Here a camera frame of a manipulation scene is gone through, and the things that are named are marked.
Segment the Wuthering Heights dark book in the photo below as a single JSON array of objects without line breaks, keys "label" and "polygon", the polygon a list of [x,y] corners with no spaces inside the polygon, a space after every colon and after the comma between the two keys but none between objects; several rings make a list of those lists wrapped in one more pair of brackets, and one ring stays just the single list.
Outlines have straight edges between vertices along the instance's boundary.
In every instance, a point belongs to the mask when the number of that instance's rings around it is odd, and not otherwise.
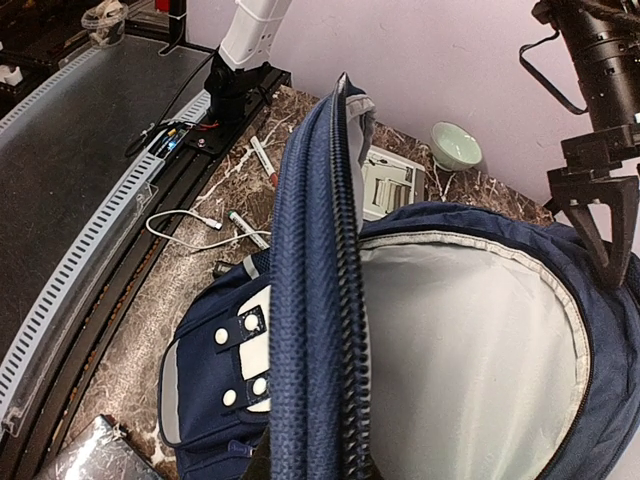
[{"label": "Wuthering Heights dark book", "polygon": [[162,479],[111,418],[98,415],[36,479]]}]

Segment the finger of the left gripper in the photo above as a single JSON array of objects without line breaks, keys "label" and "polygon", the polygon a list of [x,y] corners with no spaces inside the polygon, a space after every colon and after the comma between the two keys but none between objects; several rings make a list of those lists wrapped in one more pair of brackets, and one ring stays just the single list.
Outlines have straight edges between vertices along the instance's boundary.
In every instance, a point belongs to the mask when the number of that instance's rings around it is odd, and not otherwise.
[{"label": "finger of the left gripper", "polygon": [[[632,253],[639,211],[637,176],[572,182],[567,187],[565,214],[579,233],[599,278],[607,288],[622,285]],[[593,204],[609,208],[611,242],[605,245],[589,209]]]}]

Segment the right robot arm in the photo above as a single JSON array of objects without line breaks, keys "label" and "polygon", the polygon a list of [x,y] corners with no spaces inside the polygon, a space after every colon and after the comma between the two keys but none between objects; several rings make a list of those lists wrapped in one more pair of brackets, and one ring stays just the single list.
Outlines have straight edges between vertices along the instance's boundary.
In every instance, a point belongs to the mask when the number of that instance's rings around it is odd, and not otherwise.
[{"label": "right robot arm", "polygon": [[231,25],[213,56],[204,83],[208,117],[220,123],[242,120],[251,93],[271,71],[271,47],[290,0],[240,0]]}]

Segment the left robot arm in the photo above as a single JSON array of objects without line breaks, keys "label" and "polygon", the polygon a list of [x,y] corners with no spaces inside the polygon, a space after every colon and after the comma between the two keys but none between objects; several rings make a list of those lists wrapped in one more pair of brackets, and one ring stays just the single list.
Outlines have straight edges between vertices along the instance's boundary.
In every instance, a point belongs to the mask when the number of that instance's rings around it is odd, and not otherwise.
[{"label": "left robot arm", "polygon": [[639,155],[639,4],[636,1],[538,1],[532,16],[564,40],[584,107],[574,105],[528,60],[521,66],[592,130],[565,139],[565,164],[547,174],[552,202],[585,244],[600,281],[626,276],[639,210],[638,175],[614,177]]}]

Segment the navy blue student backpack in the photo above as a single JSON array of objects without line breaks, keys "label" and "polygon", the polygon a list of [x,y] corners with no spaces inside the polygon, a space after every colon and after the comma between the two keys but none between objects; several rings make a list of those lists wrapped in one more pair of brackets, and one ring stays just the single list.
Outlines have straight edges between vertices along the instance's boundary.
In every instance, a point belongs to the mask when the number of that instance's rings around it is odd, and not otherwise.
[{"label": "navy blue student backpack", "polygon": [[375,107],[347,76],[290,136],[271,246],[161,365],[182,479],[635,479],[639,260],[451,203],[362,218]]}]

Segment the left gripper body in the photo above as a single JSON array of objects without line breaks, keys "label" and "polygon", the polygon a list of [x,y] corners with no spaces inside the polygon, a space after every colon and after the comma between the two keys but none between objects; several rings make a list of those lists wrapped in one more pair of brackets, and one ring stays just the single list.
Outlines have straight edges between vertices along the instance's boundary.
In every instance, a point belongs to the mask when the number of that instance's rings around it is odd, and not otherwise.
[{"label": "left gripper body", "polygon": [[639,156],[639,125],[624,124],[561,142],[565,165],[547,172],[549,210],[567,206],[607,204],[624,209],[637,200],[635,177],[613,178],[610,172]]}]

